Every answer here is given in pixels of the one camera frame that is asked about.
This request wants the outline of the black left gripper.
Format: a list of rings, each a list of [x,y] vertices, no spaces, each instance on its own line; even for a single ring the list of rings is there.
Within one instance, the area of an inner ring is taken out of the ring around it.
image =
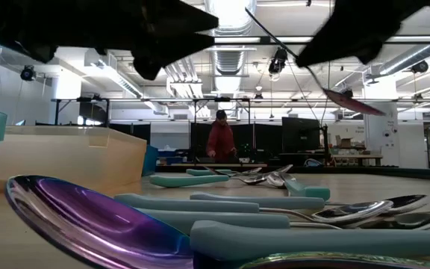
[[[0,1],[1,46],[43,63],[62,46],[101,54],[129,50],[135,70],[146,80],[213,46],[213,37],[194,33],[218,25],[216,16],[179,0]],[[151,40],[146,31],[175,37]]]

